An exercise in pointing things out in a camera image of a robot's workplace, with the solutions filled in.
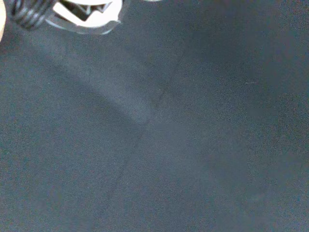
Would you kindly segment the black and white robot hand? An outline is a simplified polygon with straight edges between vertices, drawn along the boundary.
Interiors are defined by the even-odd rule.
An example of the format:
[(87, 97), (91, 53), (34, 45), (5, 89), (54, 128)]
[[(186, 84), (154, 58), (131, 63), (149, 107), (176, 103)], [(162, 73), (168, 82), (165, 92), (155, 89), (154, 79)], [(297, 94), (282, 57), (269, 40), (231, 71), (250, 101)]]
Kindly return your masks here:
[(124, 0), (6, 0), (8, 16), (20, 27), (32, 30), (43, 22), (79, 33), (103, 35), (122, 16)]

